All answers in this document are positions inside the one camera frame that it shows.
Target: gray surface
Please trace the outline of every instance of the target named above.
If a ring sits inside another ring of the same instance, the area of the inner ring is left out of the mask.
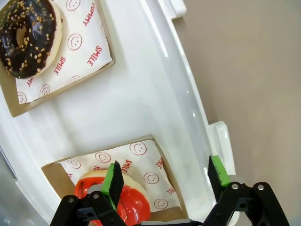
[[[15,181],[0,156],[0,226],[47,226]]]
[[[228,125],[245,183],[270,183],[301,225],[301,1],[184,1],[174,24],[209,122]]]

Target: screw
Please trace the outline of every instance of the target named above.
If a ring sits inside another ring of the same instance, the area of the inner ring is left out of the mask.
[[[234,190],[237,190],[239,187],[238,187],[238,185],[237,184],[232,184],[232,189],[234,189]]]
[[[264,189],[264,186],[263,185],[258,185],[257,188],[258,188],[259,191],[262,191]]]

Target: chocolate frosted donut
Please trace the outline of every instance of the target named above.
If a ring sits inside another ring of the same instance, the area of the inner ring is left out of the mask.
[[[15,0],[8,10],[0,25],[1,61],[16,78],[38,75],[58,52],[62,39],[60,13],[49,0]]]

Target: cardboard tray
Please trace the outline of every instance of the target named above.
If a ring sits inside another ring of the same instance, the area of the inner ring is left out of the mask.
[[[160,153],[161,157],[163,158],[163,167],[164,167],[164,170],[167,174],[167,178],[168,178],[169,182],[171,183],[171,185],[176,190],[176,193],[178,195],[178,198],[179,198],[180,204],[181,204],[181,208],[173,207],[173,208],[169,208],[169,209],[166,209],[166,210],[161,210],[161,211],[158,211],[158,212],[151,213],[149,220],[153,220],[153,221],[171,221],[171,220],[178,220],[178,219],[187,219],[188,214],[187,214],[187,211],[186,211],[186,207],[185,207],[185,204],[184,204],[184,201],[183,201],[182,194],[179,190],[179,186],[178,186],[178,184],[176,182],[176,179],[175,179],[175,177],[174,177],[174,175],[171,171],[171,168],[170,168],[170,166],[167,162],[166,157],[164,156],[164,154],[162,153],[162,150],[160,149],[160,147],[157,144],[156,140],[152,136],[142,137],[140,139],[136,139],[136,140],[133,140],[131,142],[120,143],[118,145],[111,146],[111,147],[108,147],[108,148],[104,148],[102,150],[96,150],[94,152],[113,149],[115,147],[128,145],[128,144],[136,143],[136,142],[141,142],[141,141],[145,141],[145,140],[153,140],[155,142],[155,144],[157,146],[157,149],[159,150],[159,153]],[[56,164],[56,163],[61,162],[61,161],[65,161],[65,160],[73,158],[73,157],[75,157],[75,156],[65,158],[65,159],[61,159],[61,160],[55,161],[53,163],[50,163],[50,164],[45,165],[45,166],[42,167],[42,171],[44,172],[46,178],[48,179],[48,181],[50,182],[50,184],[52,185],[54,190],[57,192],[57,194],[60,196],[60,198],[63,198],[65,195],[68,195],[68,194],[73,194],[75,185],[72,183],[72,181],[68,177],[67,173],[65,172],[65,170],[61,166],[61,164]]]
[[[0,17],[3,16],[4,11],[8,11],[8,6],[9,4],[11,4],[14,0],[9,1],[5,7],[3,7],[3,9],[0,11]],[[110,48],[110,53],[111,53],[111,57],[112,57],[112,61],[109,62],[108,64],[106,64],[104,67],[102,67],[101,69],[99,69],[98,71],[89,74],[88,76],[70,84],[69,86],[60,88],[52,93],[49,93],[48,95],[41,97],[37,100],[34,100],[30,103],[26,103],[26,104],[19,104],[19,99],[18,99],[18,94],[17,94],[17,88],[16,88],[16,79],[15,77],[8,75],[7,71],[5,70],[5,67],[3,66],[2,62],[0,62],[0,86],[4,95],[4,98],[6,100],[6,103],[8,105],[8,109],[10,111],[10,114],[12,117],[16,117],[19,116],[39,105],[41,105],[42,103],[53,99],[54,97],[62,94],[63,92],[71,89],[72,87],[77,86],[78,84],[86,81],[87,79],[91,78],[92,76],[95,76],[105,70],[107,70],[108,68],[112,67],[115,62],[116,62],[116,58],[113,52],[113,48],[112,48],[112,41],[111,41],[111,37],[110,37],[110,33],[109,33],[109,29],[106,23],[106,20],[103,16],[103,9],[101,7],[100,1],[96,0],[95,1],[96,6],[97,6],[97,10],[99,12],[99,16],[100,19],[103,23],[103,28],[105,31],[105,34],[107,36],[107,40],[108,40],[108,44],[109,44],[109,48]]]

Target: red text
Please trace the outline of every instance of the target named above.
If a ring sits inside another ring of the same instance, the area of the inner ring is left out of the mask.
[[[30,85],[32,84],[34,78],[30,78],[29,80],[27,80],[27,85],[30,87]]]
[[[54,73],[56,73],[56,75],[58,75],[60,73],[60,70],[63,68],[63,65],[65,62],[66,62],[66,58],[62,56],[60,62],[56,65],[56,68],[54,71]]]
[[[92,18],[94,14],[94,9],[95,9],[95,3],[92,3],[90,12],[88,13],[87,17],[85,18],[85,21],[83,21],[84,25],[87,27],[88,23],[90,22],[90,19]]]
[[[127,173],[128,169],[131,167],[131,164],[132,161],[127,159],[126,163],[124,163],[124,165],[122,166],[121,171]]]
[[[163,168],[163,158],[161,157],[160,160],[156,163],[156,166],[159,167],[159,169]]]
[[[173,194],[173,193],[175,193],[175,189],[173,187],[171,187],[166,192],[169,194]]]
[[[99,46],[96,46],[95,52],[92,53],[91,57],[89,58],[87,64],[90,64],[91,67],[93,65],[93,62],[95,62],[98,59],[98,55],[100,54],[100,52],[102,51],[102,48]]]

